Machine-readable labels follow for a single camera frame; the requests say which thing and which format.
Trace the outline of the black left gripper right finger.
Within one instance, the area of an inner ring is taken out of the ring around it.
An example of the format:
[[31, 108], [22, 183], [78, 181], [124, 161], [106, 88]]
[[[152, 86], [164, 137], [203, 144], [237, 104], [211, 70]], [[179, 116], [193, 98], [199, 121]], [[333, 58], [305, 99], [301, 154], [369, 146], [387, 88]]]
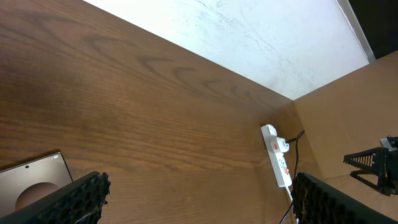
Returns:
[[292, 184], [292, 211], [299, 223], [397, 224], [310, 174], [299, 172]]

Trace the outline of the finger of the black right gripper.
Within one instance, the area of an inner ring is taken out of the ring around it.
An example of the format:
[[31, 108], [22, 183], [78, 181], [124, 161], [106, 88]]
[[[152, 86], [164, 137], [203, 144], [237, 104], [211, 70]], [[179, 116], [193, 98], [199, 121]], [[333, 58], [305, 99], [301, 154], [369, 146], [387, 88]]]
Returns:
[[[373, 175], [377, 177], [377, 182], [371, 182], [368, 179], [365, 179], [364, 175]], [[373, 190], [379, 192], [382, 195], [391, 196], [392, 195], [392, 187], [388, 181], [388, 178], [385, 174], [376, 175], [370, 171], [366, 170], [354, 170], [350, 173], [350, 176], [354, 179], [360, 181], [361, 183], [367, 185]]]
[[362, 152], [345, 155], [343, 162], [355, 167], [377, 167], [382, 163], [389, 150], [385, 147], [375, 147]]

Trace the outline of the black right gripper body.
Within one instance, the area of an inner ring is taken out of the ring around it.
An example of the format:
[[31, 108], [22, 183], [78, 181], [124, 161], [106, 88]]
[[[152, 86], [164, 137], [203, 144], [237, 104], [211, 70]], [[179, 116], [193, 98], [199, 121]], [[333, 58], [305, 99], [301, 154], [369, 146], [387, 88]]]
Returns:
[[397, 150], [390, 151], [387, 148], [384, 150], [386, 163], [387, 182], [385, 186], [385, 193], [387, 196], [397, 195]]

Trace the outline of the grey Galaxy smartphone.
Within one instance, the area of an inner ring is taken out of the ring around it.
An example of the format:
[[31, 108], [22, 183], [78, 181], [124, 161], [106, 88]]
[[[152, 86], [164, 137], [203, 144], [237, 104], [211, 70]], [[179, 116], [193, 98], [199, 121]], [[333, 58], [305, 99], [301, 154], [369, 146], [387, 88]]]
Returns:
[[73, 182], [62, 153], [1, 171], [1, 217], [18, 211]]

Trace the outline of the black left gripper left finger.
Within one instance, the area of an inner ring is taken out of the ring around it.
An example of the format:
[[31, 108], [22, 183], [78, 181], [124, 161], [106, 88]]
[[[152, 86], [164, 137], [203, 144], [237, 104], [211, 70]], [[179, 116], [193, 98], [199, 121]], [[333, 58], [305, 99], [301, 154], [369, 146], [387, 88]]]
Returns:
[[1, 218], [1, 224], [97, 224], [107, 204], [108, 174], [93, 171]]

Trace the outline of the white power strip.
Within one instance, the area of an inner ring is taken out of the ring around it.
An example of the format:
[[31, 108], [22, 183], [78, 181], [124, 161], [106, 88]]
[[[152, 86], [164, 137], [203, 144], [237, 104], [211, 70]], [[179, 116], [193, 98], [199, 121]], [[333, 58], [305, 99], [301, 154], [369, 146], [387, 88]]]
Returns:
[[292, 185], [292, 178], [290, 176], [289, 168], [284, 158], [284, 154], [274, 153], [271, 149], [271, 137], [278, 137], [276, 128], [270, 124], [261, 127], [261, 132], [264, 142], [269, 154], [272, 168], [274, 170], [277, 185], [279, 187], [289, 187]]

